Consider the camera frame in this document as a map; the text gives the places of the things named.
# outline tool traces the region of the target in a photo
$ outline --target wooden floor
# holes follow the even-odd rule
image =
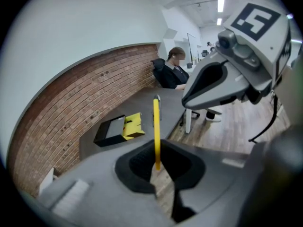
[[[248,139],[261,132],[271,120],[273,107],[270,104],[270,97],[263,98],[257,105],[250,102],[241,103],[237,100],[234,104],[221,106],[221,109],[223,111],[221,122],[206,121],[206,110],[199,110],[201,116],[198,119],[194,119],[195,115],[192,115],[190,133],[185,133],[185,124],[182,127],[178,125],[169,140],[179,141],[189,146],[249,154],[254,143],[248,142]],[[289,120],[283,110],[268,131],[256,141],[270,140],[289,125]],[[173,203],[174,183],[163,166],[160,172],[153,170],[151,183],[156,187],[159,205],[169,217]]]

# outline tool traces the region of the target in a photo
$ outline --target yellow pencil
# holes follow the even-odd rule
[[[155,154],[156,154],[156,170],[160,171],[160,103],[159,96],[155,96],[153,100],[153,121],[155,128]]]

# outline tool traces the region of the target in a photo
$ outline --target gray desk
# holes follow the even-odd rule
[[[182,106],[181,98],[183,90],[174,90],[166,88],[143,88],[139,92],[132,95],[129,99],[124,101],[117,108],[113,109],[103,119],[94,124],[88,131],[80,137],[80,160],[99,153],[101,151],[114,149],[117,147],[125,146],[135,142],[142,142],[142,144],[154,139],[153,122],[153,98],[158,94],[161,98],[161,114],[162,120],[160,121],[161,139],[167,139],[170,133],[177,125],[179,119],[185,112]],[[122,114],[129,116],[140,112],[141,126],[145,132],[144,135],[126,142],[115,144],[107,147],[99,147],[93,140],[98,131],[100,124],[104,121],[116,118]]]
[[[182,66],[182,69],[184,71],[186,71],[188,74],[191,74],[191,73],[193,73],[195,67],[196,67],[196,65],[192,65],[192,68],[189,69],[189,68],[187,68],[187,66]]]

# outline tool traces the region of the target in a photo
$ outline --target black cable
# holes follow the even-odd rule
[[[274,121],[276,120],[277,105],[278,105],[278,97],[275,95],[275,97],[274,97],[274,114],[273,114],[273,117],[271,118],[271,121],[269,122],[268,126],[266,126],[266,128],[264,130],[262,130],[254,138],[249,139],[248,142],[254,142],[255,144],[257,144],[257,142],[255,141],[255,138],[259,137],[261,134],[263,134],[265,131],[267,131],[269,129],[269,127],[274,123]]]

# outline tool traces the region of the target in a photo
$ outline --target ceiling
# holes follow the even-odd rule
[[[199,26],[217,26],[217,19],[222,18],[222,23],[234,12],[239,5],[250,1],[263,4],[275,9],[281,13],[288,14],[289,12],[284,8],[282,3],[272,3],[266,0],[225,0],[224,9],[222,13],[217,12],[217,0],[192,0],[183,4],[179,4],[181,9]],[[295,21],[291,20],[292,38],[301,38],[300,30]]]

